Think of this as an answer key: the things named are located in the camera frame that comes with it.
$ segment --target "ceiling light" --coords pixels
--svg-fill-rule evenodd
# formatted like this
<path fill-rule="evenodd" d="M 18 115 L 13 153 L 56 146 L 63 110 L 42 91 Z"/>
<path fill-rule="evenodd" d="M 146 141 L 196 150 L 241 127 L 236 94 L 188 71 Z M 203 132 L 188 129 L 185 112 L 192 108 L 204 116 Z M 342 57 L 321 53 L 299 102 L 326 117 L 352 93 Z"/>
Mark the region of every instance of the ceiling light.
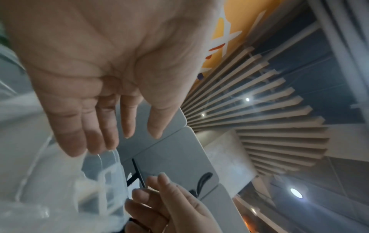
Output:
<path fill-rule="evenodd" d="M 302 194 L 301 194 L 299 191 L 297 191 L 296 189 L 291 188 L 290 190 L 291 190 L 291 193 L 292 193 L 293 195 L 295 195 L 296 197 L 298 197 L 298 198 L 300 198 L 300 199 L 302 199 L 302 198 L 303 198 Z"/>
<path fill-rule="evenodd" d="M 256 210 L 254 208 L 251 208 L 251 212 L 256 215 Z"/>

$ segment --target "round ceiling light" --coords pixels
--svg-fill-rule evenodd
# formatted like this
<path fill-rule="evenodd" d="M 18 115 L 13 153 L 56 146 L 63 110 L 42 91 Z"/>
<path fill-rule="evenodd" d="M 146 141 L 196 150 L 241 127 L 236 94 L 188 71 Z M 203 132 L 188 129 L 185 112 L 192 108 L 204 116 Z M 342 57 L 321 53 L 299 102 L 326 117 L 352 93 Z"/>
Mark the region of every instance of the round ceiling light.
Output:
<path fill-rule="evenodd" d="M 298 198 L 300 198 L 300 199 L 302 199 L 302 198 L 303 198 L 303 195 L 302 195 L 299 191 L 297 191 L 296 189 L 291 188 L 291 189 L 290 189 L 290 191 L 291 191 L 291 193 L 292 193 L 293 195 L 295 195 L 296 197 L 298 197 Z"/>

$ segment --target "palm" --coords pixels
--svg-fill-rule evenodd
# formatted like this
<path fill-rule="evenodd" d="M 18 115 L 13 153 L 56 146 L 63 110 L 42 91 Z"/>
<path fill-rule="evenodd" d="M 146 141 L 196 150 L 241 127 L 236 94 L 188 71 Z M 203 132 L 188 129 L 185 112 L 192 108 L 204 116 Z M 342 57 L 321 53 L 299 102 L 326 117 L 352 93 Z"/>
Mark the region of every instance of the palm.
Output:
<path fill-rule="evenodd" d="M 126 137 L 137 105 L 159 138 L 199 71 L 219 1 L 4 1 L 1 12 L 60 146 L 114 149 L 120 100 Z"/>

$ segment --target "hand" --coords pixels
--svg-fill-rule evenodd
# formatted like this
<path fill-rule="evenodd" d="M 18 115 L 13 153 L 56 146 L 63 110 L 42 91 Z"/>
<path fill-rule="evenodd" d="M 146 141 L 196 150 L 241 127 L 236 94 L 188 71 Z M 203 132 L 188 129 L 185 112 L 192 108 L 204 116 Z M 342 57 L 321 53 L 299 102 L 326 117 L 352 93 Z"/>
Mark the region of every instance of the hand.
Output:
<path fill-rule="evenodd" d="M 0 0 L 11 44 L 24 64 L 60 147 L 70 156 L 118 145 L 138 104 L 151 105 L 160 138 L 206 54 L 221 0 Z"/>
<path fill-rule="evenodd" d="M 148 177 L 146 184 L 159 192 L 136 189 L 125 208 L 152 233 L 222 233 L 208 208 L 187 190 L 171 183 L 164 173 Z M 125 232 L 147 231 L 130 221 Z"/>

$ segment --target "white plastic object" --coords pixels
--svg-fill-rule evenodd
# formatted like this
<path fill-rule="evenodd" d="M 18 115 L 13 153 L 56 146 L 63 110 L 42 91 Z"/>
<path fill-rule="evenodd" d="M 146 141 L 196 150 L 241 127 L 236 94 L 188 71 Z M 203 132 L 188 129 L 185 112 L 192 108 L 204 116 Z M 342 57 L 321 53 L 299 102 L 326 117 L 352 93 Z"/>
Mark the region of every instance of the white plastic object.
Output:
<path fill-rule="evenodd" d="M 21 203 L 0 200 L 0 232 L 117 232 L 129 219 L 127 197 L 117 151 L 42 156 L 24 185 Z"/>

